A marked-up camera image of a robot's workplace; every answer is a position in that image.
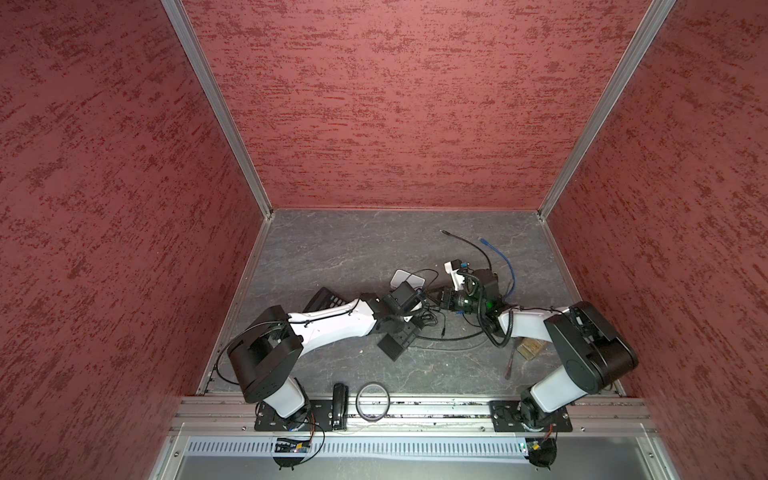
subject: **textured red wall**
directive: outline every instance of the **textured red wall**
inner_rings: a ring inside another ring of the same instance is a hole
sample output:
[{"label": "textured red wall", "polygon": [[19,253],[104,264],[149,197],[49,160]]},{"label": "textured red wall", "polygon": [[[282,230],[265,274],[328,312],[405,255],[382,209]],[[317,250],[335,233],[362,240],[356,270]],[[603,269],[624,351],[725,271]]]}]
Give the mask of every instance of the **textured red wall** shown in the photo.
[{"label": "textured red wall", "polygon": [[685,478],[768,471],[768,4],[678,0],[550,224]]},{"label": "textured red wall", "polygon": [[145,478],[260,215],[158,0],[0,25],[0,477]]},{"label": "textured red wall", "polygon": [[186,0],[277,207],[535,210],[648,0]]}]

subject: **red wall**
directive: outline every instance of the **red wall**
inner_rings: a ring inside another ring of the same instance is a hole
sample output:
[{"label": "red wall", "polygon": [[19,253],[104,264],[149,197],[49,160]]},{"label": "red wall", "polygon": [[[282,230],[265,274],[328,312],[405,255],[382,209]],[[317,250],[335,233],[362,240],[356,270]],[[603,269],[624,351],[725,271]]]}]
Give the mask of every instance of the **red wall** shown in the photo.
[{"label": "red wall", "polygon": [[535,210],[648,0],[187,0],[276,207]]},{"label": "red wall", "polygon": [[685,478],[768,471],[768,4],[678,0],[550,217]]},{"label": "red wall", "polygon": [[0,24],[0,477],[146,478],[260,214],[158,0]]}]

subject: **black mounting plate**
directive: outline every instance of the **black mounting plate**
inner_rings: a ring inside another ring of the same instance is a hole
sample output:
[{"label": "black mounting plate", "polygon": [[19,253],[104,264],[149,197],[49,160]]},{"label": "black mounting plate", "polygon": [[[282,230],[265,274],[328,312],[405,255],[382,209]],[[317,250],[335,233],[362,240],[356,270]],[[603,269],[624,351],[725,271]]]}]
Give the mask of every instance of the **black mounting plate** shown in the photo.
[{"label": "black mounting plate", "polygon": [[[333,400],[310,400],[312,413],[315,415],[315,423],[323,427],[326,432],[331,431],[331,415]],[[288,432],[285,420],[277,415],[277,412],[265,402],[259,402],[256,407],[256,421],[253,424],[256,432]],[[294,432],[308,432],[310,425],[302,425]]]},{"label": "black mounting plate", "polygon": [[[493,421],[493,430],[495,432],[526,432],[533,433],[531,430],[526,429],[522,423],[515,421],[512,418],[512,413],[518,411],[519,400],[492,400],[488,402],[488,407],[491,409],[491,420]],[[555,412],[556,422],[552,423],[553,432],[573,432],[574,427],[571,425],[571,418],[565,407],[560,407]],[[548,429],[542,429],[541,432],[546,433]]]}]

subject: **marble-patterned floor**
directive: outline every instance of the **marble-patterned floor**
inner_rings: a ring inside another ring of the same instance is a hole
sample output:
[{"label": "marble-patterned floor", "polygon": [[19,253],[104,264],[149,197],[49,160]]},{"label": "marble-patterned floor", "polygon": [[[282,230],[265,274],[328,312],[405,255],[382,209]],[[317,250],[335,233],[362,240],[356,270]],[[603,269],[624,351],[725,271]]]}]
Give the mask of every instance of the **marble-patterned floor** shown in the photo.
[{"label": "marble-patterned floor", "polygon": [[[503,252],[515,268],[517,286],[508,299],[523,306],[567,306],[571,297],[535,214],[522,212],[409,212],[368,210],[278,210],[270,228],[256,274],[240,311],[232,337],[271,305],[300,312],[314,293],[327,286],[353,300],[361,292],[383,296],[398,268],[413,272],[438,270],[433,286],[448,285],[442,268],[459,258],[482,268],[485,259],[469,245],[447,237],[440,229],[474,243],[483,237]],[[510,281],[506,262],[483,247],[504,289]],[[425,273],[429,280],[431,273]],[[445,338],[477,331],[460,316],[446,313]],[[440,325],[423,336],[440,336]],[[497,349],[483,336],[460,342],[434,343],[417,339],[393,362],[376,345],[379,335],[340,342],[314,350],[301,359],[293,376],[306,391],[330,394],[333,383],[344,382],[350,392],[365,383],[383,383],[392,393],[516,395],[559,366],[549,346],[530,362],[516,354],[511,378],[504,378],[511,344]],[[444,352],[423,348],[461,349]],[[230,378],[226,355],[221,371]],[[239,391],[214,376],[208,392]]]}]

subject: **gray ring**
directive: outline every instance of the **gray ring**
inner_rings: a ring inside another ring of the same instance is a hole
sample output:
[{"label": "gray ring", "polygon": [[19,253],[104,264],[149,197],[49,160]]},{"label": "gray ring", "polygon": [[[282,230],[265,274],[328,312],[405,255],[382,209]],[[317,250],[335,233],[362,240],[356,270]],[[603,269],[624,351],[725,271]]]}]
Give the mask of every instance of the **gray ring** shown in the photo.
[{"label": "gray ring", "polygon": [[[377,386],[381,390],[384,390],[384,394],[386,395],[386,408],[384,409],[384,412],[376,415],[376,416],[370,416],[366,415],[365,413],[360,411],[360,396],[370,386]],[[378,422],[379,420],[383,419],[386,416],[386,413],[389,411],[389,392],[386,391],[386,388],[384,388],[384,385],[378,382],[368,382],[365,385],[362,386],[359,392],[357,392],[357,397],[355,397],[355,410],[357,410],[357,415],[360,415],[360,418],[363,420],[366,420],[367,422]]]}]

